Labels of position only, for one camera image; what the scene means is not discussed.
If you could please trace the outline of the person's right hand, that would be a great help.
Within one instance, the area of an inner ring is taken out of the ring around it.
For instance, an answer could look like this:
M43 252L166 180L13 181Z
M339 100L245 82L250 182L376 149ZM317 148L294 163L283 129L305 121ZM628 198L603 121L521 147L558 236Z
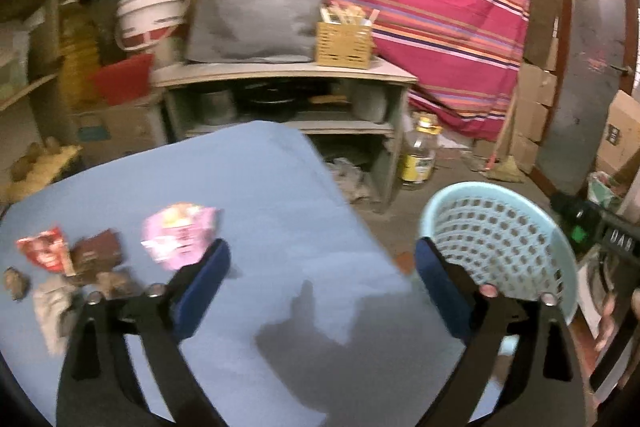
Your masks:
M596 349L597 352L600 352L604 349L604 347L608 343L608 340L611 338L611 336L614 333L615 321L613 319L613 313L615 311L615 305L616 305L615 294L608 293L603 303L602 317L598 326L598 335L596 338L596 345L594 346L594 349ZM631 294L630 309L632 312L634 312L634 316L637 317L637 319L640 319L640 289L639 288L636 288L634 292Z

